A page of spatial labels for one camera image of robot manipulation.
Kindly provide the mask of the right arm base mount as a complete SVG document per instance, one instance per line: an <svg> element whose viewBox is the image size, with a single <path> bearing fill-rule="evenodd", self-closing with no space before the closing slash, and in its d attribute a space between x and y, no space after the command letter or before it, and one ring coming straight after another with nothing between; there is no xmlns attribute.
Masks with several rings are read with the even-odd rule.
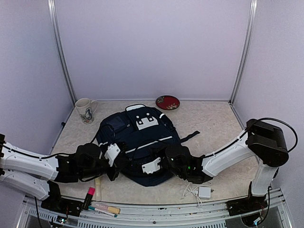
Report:
<svg viewBox="0 0 304 228"><path fill-rule="evenodd" d="M226 202L228 213L230 216L249 213L260 210L262 208L269 208L270 200L266 200L266 195L261 197L253 196L252 182L250 182L248 195L244 198L229 200Z"/></svg>

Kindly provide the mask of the yellow highlighter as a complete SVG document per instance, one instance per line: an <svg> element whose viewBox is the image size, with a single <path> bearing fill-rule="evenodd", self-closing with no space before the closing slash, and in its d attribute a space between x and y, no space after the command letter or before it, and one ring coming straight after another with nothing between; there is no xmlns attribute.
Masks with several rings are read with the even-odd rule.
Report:
<svg viewBox="0 0 304 228"><path fill-rule="evenodd" d="M95 179L95 199L96 199L96 201L102 200L101 178L100 177Z"/></svg>

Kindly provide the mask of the navy blue backpack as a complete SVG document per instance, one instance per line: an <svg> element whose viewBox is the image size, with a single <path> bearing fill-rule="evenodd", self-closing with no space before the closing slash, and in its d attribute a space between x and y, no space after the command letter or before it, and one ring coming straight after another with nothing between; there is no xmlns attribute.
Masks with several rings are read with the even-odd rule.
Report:
<svg viewBox="0 0 304 228"><path fill-rule="evenodd" d="M144 187L154 187L171 179L173 173L160 162L159 171L144 174L142 165L149 163L148 149L181 144L197 134L199 131L180 138L172 121L164 113L155 107L137 104L105 118L95 138L104 151L110 144L125 142L125 155L130 162L120 173Z"/></svg>

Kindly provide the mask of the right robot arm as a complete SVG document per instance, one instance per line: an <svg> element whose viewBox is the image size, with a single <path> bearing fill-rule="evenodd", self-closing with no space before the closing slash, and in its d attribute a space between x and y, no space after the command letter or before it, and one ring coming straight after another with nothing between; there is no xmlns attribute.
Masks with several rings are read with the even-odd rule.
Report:
<svg viewBox="0 0 304 228"><path fill-rule="evenodd" d="M289 159L289 150L283 130L267 123L268 118L250 119L246 128L232 142L207 155L194 157L188 147L170 145L164 150L164 158L144 164L142 171L153 174L164 168L183 180L202 184L220 172L250 157L259 158L259 168L249 185L243 207L253 211L264 201L268 187L277 171Z"/></svg>

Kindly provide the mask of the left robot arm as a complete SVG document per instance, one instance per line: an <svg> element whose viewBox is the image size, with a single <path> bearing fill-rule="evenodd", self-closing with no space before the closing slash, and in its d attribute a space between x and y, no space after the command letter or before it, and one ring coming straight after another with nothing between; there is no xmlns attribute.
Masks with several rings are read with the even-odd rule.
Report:
<svg viewBox="0 0 304 228"><path fill-rule="evenodd" d="M56 211L66 206L65 198L57 193L58 183L91 181L103 174L114 180L129 159L118 145L111 144L106 151L94 143L77 147L75 153L57 153L42 156L20 149L0 136L0 180L46 200Z"/></svg>

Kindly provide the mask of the pink black highlighter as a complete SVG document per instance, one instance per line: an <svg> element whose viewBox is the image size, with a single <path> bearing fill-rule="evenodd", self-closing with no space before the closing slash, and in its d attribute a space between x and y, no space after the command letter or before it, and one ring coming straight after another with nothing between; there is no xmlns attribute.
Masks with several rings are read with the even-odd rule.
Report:
<svg viewBox="0 0 304 228"><path fill-rule="evenodd" d="M94 193L95 193L95 188L90 187L87 194L86 194L85 200L83 202L82 209L88 210L88 208L91 204L91 200L93 198Z"/></svg>

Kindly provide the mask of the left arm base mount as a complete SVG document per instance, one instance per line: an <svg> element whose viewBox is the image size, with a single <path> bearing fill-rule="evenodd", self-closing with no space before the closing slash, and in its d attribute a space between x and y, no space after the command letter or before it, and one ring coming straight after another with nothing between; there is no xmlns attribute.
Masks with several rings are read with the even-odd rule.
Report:
<svg viewBox="0 0 304 228"><path fill-rule="evenodd" d="M49 185L48 197L41 201L41 207L67 216L79 217L83 203L78 200L63 198L58 184L50 180L47 183Z"/></svg>

